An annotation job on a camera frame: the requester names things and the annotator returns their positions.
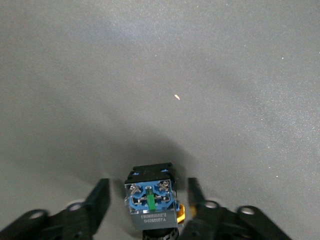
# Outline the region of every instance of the gray surface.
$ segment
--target gray surface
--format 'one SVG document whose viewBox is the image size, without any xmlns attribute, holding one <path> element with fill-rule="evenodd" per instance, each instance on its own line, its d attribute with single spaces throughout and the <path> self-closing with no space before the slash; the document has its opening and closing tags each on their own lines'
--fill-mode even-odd
<svg viewBox="0 0 320 240">
<path fill-rule="evenodd" d="M 0 227 L 110 177 L 96 239 L 139 239 L 121 181 L 170 160 L 319 239 L 319 19 L 318 0 L 2 0 Z"/>
</svg>

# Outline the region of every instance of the yellow plastic part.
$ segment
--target yellow plastic part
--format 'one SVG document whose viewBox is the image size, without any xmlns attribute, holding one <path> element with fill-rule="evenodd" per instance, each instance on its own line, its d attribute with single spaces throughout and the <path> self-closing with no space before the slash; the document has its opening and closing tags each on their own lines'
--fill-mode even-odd
<svg viewBox="0 0 320 240">
<path fill-rule="evenodd" d="M 176 213 L 176 221 L 181 223 L 186 218 L 185 214 L 185 206 L 183 204 L 179 204 L 180 210 Z"/>
</svg>

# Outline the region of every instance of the blue plastic component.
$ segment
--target blue plastic component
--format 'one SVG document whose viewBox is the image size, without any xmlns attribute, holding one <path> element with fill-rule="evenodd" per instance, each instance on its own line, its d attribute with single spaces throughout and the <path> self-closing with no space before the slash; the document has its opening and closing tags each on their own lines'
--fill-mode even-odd
<svg viewBox="0 0 320 240">
<path fill-rule="evenodd" d="M 136 187 L 139 187 L 139 191 L 136 191 L 133 195 L 130 195 L 128 198 L 129 206 L 135 211 L 148 211 L 148 201 L 146 199 L 147 192 L 146 187 L 152 187 L 153 194 L 155 196 L 155 210 L 163 211 L 166 209 L 172 209 L 175 207 L 177 211 L 179 211 L 179 203 L 176 200 L 176 196 L 172 191 L 172 182 L 169 182 L 168 190 L 161 189 L 159 183 L 163 183 L 163 180 L 158 181 L 146 181 L 146 182 L 138 182 L 135 184 Z"/>
</svg>

